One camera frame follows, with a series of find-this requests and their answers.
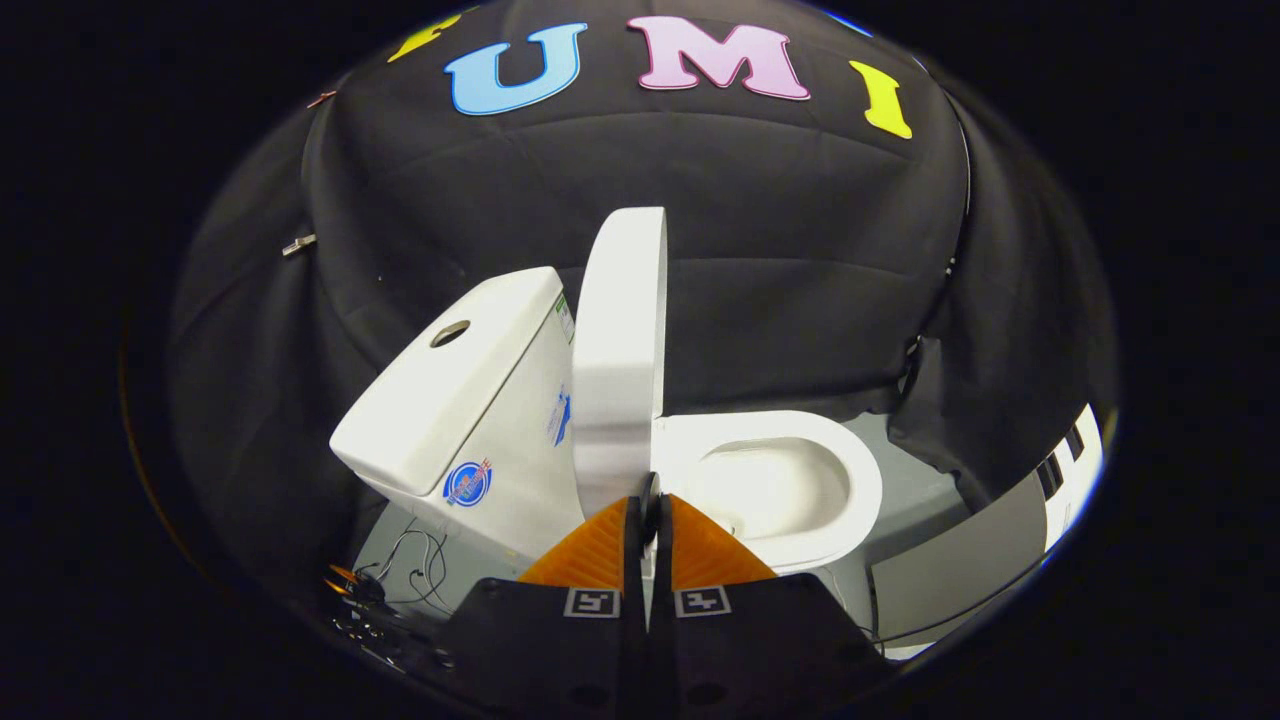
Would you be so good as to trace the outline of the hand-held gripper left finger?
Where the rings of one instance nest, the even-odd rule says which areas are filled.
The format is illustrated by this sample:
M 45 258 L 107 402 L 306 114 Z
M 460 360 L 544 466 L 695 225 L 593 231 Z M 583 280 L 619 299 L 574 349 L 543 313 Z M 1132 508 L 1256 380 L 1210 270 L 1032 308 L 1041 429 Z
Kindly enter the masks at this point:
M 440 633 L 440 685 L 477 716 L 621 716 L 644 632 L 640 502 L 614 501 Z

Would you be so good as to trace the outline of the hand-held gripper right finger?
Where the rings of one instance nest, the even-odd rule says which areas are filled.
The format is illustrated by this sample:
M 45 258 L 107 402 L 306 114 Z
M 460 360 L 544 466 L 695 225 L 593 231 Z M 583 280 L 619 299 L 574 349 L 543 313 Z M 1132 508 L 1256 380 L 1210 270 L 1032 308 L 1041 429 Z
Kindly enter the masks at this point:
M 781 575 L 676 495 L 657 505 L 650 669 L 663 716 L 831 716 L 891 664 L 815 575 Z

